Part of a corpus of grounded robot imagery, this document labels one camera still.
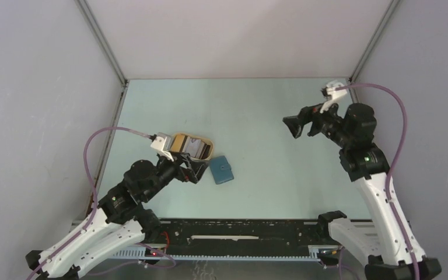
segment gray wall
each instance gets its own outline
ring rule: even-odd
[[[448,1],[403,1],[358,82],[398,93],[408,110],[408,137],[394,181],[415,236],[438,257],[448,279]],[[379,122],[376,142],[392,160],[401,133],[397,103],[360,90]]]
[[[120,92],[74,1],[0,1],[0,279],[25,279],[25,254],[86,209],[83,146]]]

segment light blue table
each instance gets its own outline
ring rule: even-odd
[[[352,219],[370,218],[340,165],[339,147],[323,135],[293,139],[282,122],[323,102],[320,89],[331,80],[131,80],[119,126],[209,138],[214,156],[225,155],[235,177],[216,185],[207,170],[196,185],[174,180],[147,207],[159,218],[310,219],[338,209]],[[350,102],[339,104],[341,116]],[[99,198],[139,159],[156,163],[149,142],[116,132]]]

